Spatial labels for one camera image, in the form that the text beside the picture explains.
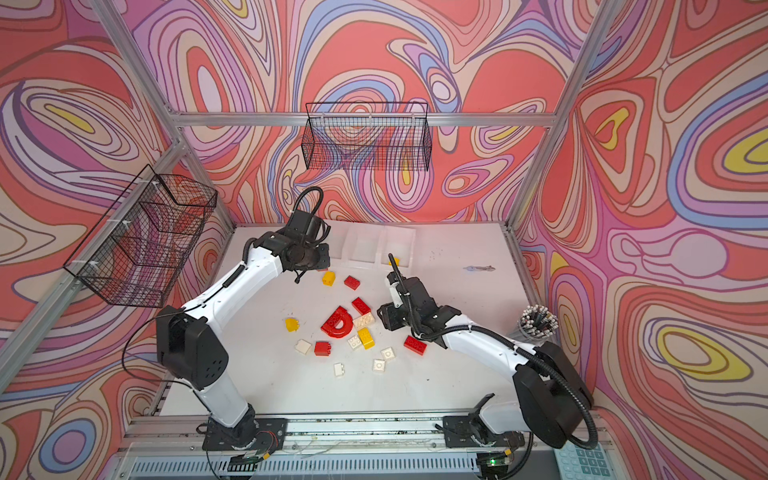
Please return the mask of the cream long lego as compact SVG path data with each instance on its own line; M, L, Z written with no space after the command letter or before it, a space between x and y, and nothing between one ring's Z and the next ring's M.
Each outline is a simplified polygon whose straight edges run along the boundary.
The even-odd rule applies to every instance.
M353 320L353 324L356 330L367 328L369 325L376 321L374 315L369 312Z

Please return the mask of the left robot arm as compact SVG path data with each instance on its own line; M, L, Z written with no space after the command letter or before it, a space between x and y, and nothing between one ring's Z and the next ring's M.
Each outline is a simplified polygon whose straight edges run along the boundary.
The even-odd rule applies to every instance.
M308 271L330 267L326 243L331 227L318 216L324 191L312 186L297 198L315 192L308 211L294 209L284 227L252 237L241 260L222 279L180 308L164 307L155 317L157 358L209 412L208 429L236 450L255 444L259 427L255 411L227 373L229 354L221 342L225 326L263 287L285 272L296 282Z

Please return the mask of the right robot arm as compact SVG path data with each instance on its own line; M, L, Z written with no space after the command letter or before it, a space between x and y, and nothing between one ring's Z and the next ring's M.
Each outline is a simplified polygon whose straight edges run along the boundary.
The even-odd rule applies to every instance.
M461 353L511 381L513 407L527 430L546 445L561 448L570 442L588 450L598 446L593 397L558 345L511 339L457 308L439 305L419 278L401 273L393 255L388 260L391 301L376 310L386 330L406 328L415 340Z

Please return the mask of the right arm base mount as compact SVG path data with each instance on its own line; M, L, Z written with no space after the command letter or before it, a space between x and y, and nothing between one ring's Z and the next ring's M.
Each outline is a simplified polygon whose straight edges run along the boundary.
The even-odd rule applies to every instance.
M481 449L477 454L479 479L511 479L526 465L531 448L519 431L494 433L478 416L445 416L435 428L448 448Z

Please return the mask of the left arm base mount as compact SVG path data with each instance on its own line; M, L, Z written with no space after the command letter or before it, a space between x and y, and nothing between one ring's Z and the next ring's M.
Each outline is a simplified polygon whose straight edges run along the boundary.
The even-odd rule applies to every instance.
M286 418L244 418L226 428L209 418L196 427L203 436L202 450L215 479L244 478L255 474L272 455L283 448Z

